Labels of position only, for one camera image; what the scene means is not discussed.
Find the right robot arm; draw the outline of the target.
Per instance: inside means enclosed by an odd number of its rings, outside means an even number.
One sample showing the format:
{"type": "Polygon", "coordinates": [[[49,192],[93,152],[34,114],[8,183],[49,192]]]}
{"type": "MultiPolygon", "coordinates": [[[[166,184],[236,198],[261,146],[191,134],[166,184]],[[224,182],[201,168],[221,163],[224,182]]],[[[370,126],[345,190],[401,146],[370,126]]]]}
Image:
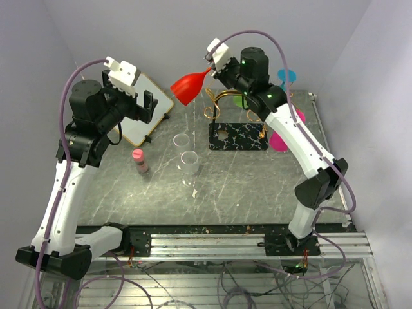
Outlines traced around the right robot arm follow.
{"type": "Polygon", "coordinates": [[[288,103],[285,90],[269,81],[269,59],[261,48],[243,49],[240,59],[226,44],[208,51],[214,78],[246,98],[248,108],[281,137],[303,170],[306,179],[294,189],[298,203],[283,240],[288,253],[299,254],[313,233],[320,206],[340,186],[348,163],[322,147],[288,103]]]}

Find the aluminium mounting rail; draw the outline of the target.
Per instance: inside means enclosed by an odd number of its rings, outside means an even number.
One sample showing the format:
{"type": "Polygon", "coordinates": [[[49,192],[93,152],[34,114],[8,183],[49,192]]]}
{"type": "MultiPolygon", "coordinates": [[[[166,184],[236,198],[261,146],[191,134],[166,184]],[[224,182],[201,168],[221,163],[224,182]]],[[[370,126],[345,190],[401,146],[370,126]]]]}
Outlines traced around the aluminium mounting rail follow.
{"type": "MultiPolygon", "coordinates": [[[[269,260],[299,259],[302,253],[282,253],[276,248],[273,253],[259,247],[263,234],[153,234],[149,242],[148,256],[139,250],[127,253],[126,261],[203,261],[203,260],[269,260]]],[[[370,243],[364,233],[322,233],[315,248],[308,250],[312,259],[370,258],[373,256],[370,243]]]]}

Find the front clear wine glass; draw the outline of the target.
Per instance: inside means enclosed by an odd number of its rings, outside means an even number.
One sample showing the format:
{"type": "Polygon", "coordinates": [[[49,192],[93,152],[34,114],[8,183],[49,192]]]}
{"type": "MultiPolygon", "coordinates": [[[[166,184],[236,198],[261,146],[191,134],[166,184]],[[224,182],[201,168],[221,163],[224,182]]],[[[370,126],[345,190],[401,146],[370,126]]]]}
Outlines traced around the front clear wine glass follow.
{"type": "Polygon", "coordinates": [[[194,177],[199,169],[199,158],[195,151],[184,151],[180,156],[178,167],[182,171],[182,183],[187,187],[194,185],[194,177]]]}

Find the clear wine glass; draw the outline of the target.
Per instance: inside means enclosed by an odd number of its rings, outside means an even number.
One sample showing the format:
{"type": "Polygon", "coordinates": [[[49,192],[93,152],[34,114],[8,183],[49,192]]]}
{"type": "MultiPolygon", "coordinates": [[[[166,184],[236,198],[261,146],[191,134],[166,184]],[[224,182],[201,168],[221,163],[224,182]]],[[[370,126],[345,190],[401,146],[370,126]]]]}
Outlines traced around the clear wine glass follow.
{"type": "Polygon", "coordinates": [[[194,185],[194,177],[199,169],[199,158],[195,151],[184,151],[180,156],[178,167],[182,171],[182,183],[187,187],[194,185]]]}
{"type": "Polygon", "coordinates": [[[183,153],[185,151],[191,150],[191,141],[187,134],[180,133],[173,138],[174,149],[177,153],[183,153]]]}

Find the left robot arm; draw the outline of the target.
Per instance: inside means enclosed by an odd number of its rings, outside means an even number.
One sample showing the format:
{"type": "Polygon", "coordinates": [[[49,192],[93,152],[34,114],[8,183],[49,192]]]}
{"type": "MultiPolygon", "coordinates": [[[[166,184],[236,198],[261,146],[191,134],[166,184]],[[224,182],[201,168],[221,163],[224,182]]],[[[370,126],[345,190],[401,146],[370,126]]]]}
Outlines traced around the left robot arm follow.
{"type": "Polygon", "coordinates": [[[131,233],[126,225],[106,223],[84,237],[75,235],[89,183],[111,144],[108,133],[124,118],[146,124],[152,120],[158,101],[144,91],[144,104],[138,105],[135,84],[139,76],[139,70],[104,70],[101,82],[82,80],[73,85],[68,98],[72,121],[59,141],[52,195],[31,244],[18,249],[17,262],[79,280],[95,258],[130,251],[131,233]]]}

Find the pink capped small bottle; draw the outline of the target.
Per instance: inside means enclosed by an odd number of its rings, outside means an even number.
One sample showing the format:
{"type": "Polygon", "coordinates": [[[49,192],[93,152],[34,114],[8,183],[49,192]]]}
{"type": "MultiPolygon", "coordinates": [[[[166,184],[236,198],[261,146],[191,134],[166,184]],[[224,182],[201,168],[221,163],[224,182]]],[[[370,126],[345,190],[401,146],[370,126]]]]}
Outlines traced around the pink capped small bottle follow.
{"type": "Polygon", "coordinates": [[[146,173],[149,170],[149,166],[145,159],[145,154],[141,149],[134,149],[131,153],[132,159],[136,164],[136,168],[139,173],[146,173]]]}

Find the red plastic wine glass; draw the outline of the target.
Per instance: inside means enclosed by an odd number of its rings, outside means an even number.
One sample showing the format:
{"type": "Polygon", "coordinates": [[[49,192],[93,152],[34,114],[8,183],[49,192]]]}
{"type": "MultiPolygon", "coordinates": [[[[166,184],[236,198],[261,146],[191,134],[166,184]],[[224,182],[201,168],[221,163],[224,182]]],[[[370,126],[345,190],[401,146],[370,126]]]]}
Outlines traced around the red plastic wine glass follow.
{"type": "Polygon", "coordinates": [[[172,94],[180,103],[187,106],[200,93],[205,77],[211,69],[211,67],[208,67],[203,72],[190,73],[183,76],[170,87],[172,94]]]}

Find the rear clear wine glass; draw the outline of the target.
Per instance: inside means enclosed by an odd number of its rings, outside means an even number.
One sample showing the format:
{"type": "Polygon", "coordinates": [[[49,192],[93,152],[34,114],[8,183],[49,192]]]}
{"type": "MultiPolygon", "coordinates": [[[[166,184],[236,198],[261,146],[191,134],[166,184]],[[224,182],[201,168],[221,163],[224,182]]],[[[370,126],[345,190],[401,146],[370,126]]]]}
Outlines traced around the rear clear wine glass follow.
{"type": "Polygon", "coordinates": [[[191,141],[187,134],[180,133],[173,138],[174,149],[177,153],[183,153],[185,151],[191,150],[191,141]]]}

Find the green plastic wine glass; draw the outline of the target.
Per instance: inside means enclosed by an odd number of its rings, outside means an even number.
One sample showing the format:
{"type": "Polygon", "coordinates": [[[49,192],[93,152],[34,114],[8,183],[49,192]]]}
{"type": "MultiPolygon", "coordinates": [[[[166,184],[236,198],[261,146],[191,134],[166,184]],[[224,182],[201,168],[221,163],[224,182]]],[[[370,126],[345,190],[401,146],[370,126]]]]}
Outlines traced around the green plastic wine glass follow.
{"type": "Polygon", "coordinates": [[[240,107],[246,110],[249,109],[246,99],[242,96],[234,96],[233,102],[237,107],[240,107]]]}

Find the gold wine glass rack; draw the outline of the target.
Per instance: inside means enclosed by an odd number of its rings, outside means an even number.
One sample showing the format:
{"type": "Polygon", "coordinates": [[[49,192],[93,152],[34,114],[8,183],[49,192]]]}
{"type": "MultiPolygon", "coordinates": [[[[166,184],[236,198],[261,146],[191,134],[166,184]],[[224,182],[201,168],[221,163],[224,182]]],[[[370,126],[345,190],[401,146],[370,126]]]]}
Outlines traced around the gold wine glass rack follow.
{"type": "Polygon", "coordinates": [[[267,127],[259,120],[248,118],[249,122],[217,122],[221,115],[218,102],[225,97],[240,99],[241,108],[249,114],[245,96],[236,90],[224,90],[217,95],[210,89],[205,92],[212,101],[212,106],[204,109],[203,115],[211,123],[208,127],[208,145],[211,151],[266,151],[269,148],[267,127]]]}

